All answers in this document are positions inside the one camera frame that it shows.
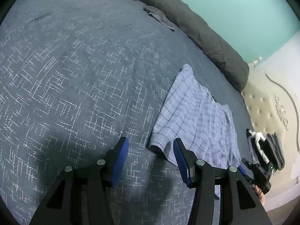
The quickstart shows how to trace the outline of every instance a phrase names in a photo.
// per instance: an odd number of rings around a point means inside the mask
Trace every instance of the upholstered headboard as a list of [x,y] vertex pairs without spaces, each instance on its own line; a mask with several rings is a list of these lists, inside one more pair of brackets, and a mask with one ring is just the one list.
[[270,94],[260,90],[251,82],[248,82],[241,94],[251,117],[254,131],[262,132],[264,136],[267,133],[276,132],[283,138],[285,131],[279,121]]
[[254,131],[266,133],[276,132],[282,141],[285,157],[285,168],[271,178],[272,188],[267,196],[274,196],[297,184],[300,180],[292,172],[299,154],[299,102],[286,86],[280,74],[253,68],[247,85],[241,92]]

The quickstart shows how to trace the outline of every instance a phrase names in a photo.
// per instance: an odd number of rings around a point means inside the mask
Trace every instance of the plaid cloth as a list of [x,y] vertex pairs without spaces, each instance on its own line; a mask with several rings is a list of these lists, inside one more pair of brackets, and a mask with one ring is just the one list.
[[156,146],[177,165],[173,140],[181,138],[185,147],[214,167],[239,166],[241,157],[228,105],[221,105],[193,76],[185,64],[166,97],[154,125],[150,148]]

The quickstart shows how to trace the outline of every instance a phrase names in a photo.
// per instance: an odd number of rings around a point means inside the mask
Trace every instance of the decorative carving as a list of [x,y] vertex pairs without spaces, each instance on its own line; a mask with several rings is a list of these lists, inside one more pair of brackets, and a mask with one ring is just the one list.
[[276,95],[274,96],[275,96],[277,114],[280,120],[283,122],[283,125],[285,126],[286,130],[289,130],[287,127],[289,121],[285,118],[286,111],[284,109],[284,106],[280,105],[280,98]]
[[265,76],[267,77],[267,79],[274,83],[275,85],[279,86],[281,89],[284,90],[284,92],[288,95],[288,97],[291,99],[291,102],[293,103],[294,109],[295,109],[295,113],[296,113],[296,118],[297,118],[297,134],[296,134],[296,145],[297,145],[297,151],[300,152],[300,146],[299,146],[299,114],[297,111],[297,107],[296,104],[291,96],[291,94],[286,90],[286,88],[284,88],[282,85],[280,85],[279,83],[276,83],[274,80],[271,80],[270,77],[267,75],[267,73],[265,73]]

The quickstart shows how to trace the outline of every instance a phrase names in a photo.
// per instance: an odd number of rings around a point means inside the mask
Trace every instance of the teal wall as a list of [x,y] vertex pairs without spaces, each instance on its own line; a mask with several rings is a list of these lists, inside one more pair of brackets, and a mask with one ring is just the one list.
[[300,29],[285,0],[181,0],[247,62],[263,61]]

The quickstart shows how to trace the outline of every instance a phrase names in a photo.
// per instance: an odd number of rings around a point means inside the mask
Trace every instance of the blue bedspread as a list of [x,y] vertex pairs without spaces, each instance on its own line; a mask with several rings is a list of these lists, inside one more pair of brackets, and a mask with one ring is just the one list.
[[187,224],[194,191],[149,149],[184,64],[228,104],[241,157],[249,158],[251,122],[239,92],[186,34],[143,7],[17,0],[0,26],[0,195],[20,224],[29,224],[65,166],[93,164],[120,136],[130,149],[120,183],[108,190],[115,224]]

